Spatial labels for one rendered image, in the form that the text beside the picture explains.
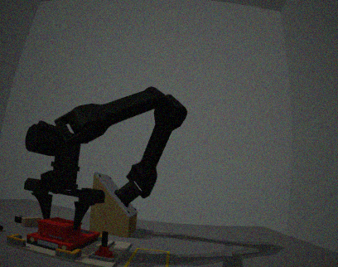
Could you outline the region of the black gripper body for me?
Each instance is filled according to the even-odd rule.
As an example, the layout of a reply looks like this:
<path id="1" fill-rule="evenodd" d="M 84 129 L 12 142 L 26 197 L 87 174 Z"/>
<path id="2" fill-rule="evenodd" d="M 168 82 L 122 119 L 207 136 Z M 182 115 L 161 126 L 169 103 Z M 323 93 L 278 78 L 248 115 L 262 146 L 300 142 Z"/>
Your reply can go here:
<path id="1" fill-rule="evenodd" d="M 67 159 L 67 158 L 55 158 L 54 162 L 51 162 L 51 166 L 56 169 L 67 171 L 68 167 L 72 167 L 75 175 L 75 190 L 64 190 L 62 191 L 62 195 L 74 196 L 78 197 L 79 202 L 85 202 L 87 204 L 90 203 L 104 203 L 105 193 L 102 190 L 94 190 L 93 188 L 82 188 L 78 189 L 78 185 L 76 184 L 77 172 L 80 171 L 80 167 L 78 167 L 79 162 Z M 38 193 L 40 195 L 47 194 L 47 190 L 43 191 L 41 189 L 41 180 L 28 178 L 24 183 L 24 190 L 33 191 L 33 193 Z"/>

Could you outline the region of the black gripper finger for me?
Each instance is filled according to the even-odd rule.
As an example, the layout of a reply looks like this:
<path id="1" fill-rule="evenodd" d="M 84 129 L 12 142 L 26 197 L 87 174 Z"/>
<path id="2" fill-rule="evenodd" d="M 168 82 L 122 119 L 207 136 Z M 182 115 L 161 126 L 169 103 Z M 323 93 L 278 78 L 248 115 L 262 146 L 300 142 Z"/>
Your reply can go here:
<path id="1" fill-rule="evenodd" d="M 39 201 L 39 204 L 41 207 L 41 213 L 44 219 L 49 219 L 51 215 L 51 202 L 52 202 L 53 195 L 51 194 L 40 195 L 38 193 L 33 193 L 33 192 L 31 194 L 34 195 Z"/>
<path id="2" fill-rule="evenodd" d="M 73 231 L 77 231 L 85 213 L 90 208 L 90 206 L 93 206 L 93 205 L 94 203 L 87 204 L 85 202 L 75 201 L 75 217 L 74 217 L 74 224 L 73 224 L 74 230 Z"/>

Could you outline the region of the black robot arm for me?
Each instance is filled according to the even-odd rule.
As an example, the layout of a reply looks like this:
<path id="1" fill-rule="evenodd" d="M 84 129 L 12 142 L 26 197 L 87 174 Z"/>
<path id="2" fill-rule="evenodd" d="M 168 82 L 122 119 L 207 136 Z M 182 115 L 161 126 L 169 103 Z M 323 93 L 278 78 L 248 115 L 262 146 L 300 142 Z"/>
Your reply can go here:
<path id="1" fill-rule="evenodd" d="M 26 149 L 29 152 L 79 161 L 80 144 L 102 136 L 109 126 L 135 115 L 154 110 L 155 126 L 140 163 L 132 165 L 128 183 L 114 193 L 126 206 L 137 196 L 150 196 L 157 180 L 157 164 L 172 130 L 179 128 L 187 116 L 186 107 L 174 96 L 164 95 L 155 87 L 107 104 L 83 104 L 55 120 L 56 126 L 39 121 L 29 127 Z M 68 130 L 70 125 L 74 133 Z M 135 182 L 138 186 L 135 184 Z M 75 190 L 72 167 L 67 171 L 54 168 L 41 174 L 41 189 L 53 194 Z"/>

